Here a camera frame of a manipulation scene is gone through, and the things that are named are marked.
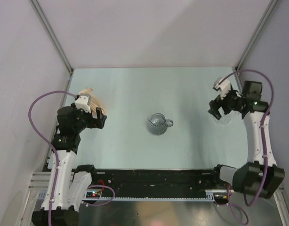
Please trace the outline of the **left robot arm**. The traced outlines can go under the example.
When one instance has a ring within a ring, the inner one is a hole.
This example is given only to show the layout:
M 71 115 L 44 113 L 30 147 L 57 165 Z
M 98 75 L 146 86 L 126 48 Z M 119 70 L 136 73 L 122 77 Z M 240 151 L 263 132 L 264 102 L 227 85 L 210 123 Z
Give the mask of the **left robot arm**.
M 101 108 L 95 112 L 78 109 L 75 104 L 57 111 L 58 125 L 51 142 L 52 169 L 46 197 L 39 211 L 32 213 L 36 226 L 76 226 L 79 208 L 87 188 L 98 184 L 94 165 L 73 168 L 80 144 L 80 133 L 102 129 L 107 117 Z

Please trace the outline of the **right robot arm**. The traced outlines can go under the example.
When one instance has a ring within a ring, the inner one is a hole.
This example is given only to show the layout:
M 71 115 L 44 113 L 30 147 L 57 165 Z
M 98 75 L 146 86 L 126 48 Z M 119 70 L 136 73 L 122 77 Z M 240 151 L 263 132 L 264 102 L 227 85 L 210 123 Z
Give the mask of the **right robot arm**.
M 220 109 L 224 115 L 232 111 L 241 114 L 247 133 L 248 157 L 240 168 L 217 165 L 214 168 L 217 173 L 211 177 L 212 185 L 221 189 L 229 183 L 235 192 L 271 198 L 282 183 L 285 171 L 277 166 L 273 156 L 269 136 L 270 114 L 266 111 L 269 104 L 261 101 L 262 84 L 246 81 L 239 94 L 228 80 L 219 78 L 213 88 L 220 94 L 210 101 L 208 112 L 216 120 L 222 117 Z

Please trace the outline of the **glass coffee server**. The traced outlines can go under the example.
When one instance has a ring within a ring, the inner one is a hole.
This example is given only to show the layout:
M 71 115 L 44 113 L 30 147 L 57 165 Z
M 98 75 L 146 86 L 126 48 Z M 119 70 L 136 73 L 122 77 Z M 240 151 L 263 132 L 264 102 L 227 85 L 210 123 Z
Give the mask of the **glass coffee server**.
M 163 135 L 169 127 L 174 125 L 173 121 L 166 119 L 161 113 L 155 113 L 147 119 L 146 127 L 153 135 Z

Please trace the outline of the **clear glass dripper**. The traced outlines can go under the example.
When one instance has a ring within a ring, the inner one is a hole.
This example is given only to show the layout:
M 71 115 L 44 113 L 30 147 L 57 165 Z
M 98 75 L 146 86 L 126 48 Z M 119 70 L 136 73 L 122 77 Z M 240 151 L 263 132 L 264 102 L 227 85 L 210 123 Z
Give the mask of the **clear glass dripper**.
M 228 125 L 231 120 L 232 120 L 232 117 L 231 117 L 231 114 L 225 114 L 224 111 L 222 111 L 222 109 L 219 110 L 219 113 L 221 115 L 221 118 L 220 119 L 217 119 L 215 116 L 213 116 L 215 122 L 219 125 L 223 125 L 223 126 L 226 126 Z

